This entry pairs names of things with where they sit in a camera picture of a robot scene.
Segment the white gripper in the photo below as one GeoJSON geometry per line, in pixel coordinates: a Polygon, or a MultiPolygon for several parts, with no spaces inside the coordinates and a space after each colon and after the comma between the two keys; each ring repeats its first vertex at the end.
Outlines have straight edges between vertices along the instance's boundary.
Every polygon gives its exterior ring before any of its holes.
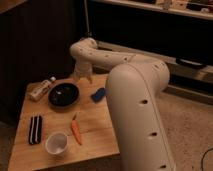
{"type": "Polygon", "coordinates": [[[87,79],[90,84],[93,83],[92,80],[92,64],[87,61],[77,61],[75,64],[75,73],[74,74],[74,80],[79,81],[80,76],[87,76],[87,79]]]}

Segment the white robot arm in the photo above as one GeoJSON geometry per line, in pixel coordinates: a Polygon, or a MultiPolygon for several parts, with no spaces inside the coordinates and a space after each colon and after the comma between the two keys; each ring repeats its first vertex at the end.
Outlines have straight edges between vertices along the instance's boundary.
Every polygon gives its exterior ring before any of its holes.
{"type": "Polygon", "coordinates": [[[156,104],[156,94],[170,79],[165,62],[138,53],[101,50],[92,38],[72,44],[70,54],[76,60],[75,80],[91,79],[94,67],[109,71],[106,100],[123,171],[177,171],[156,104]]]}

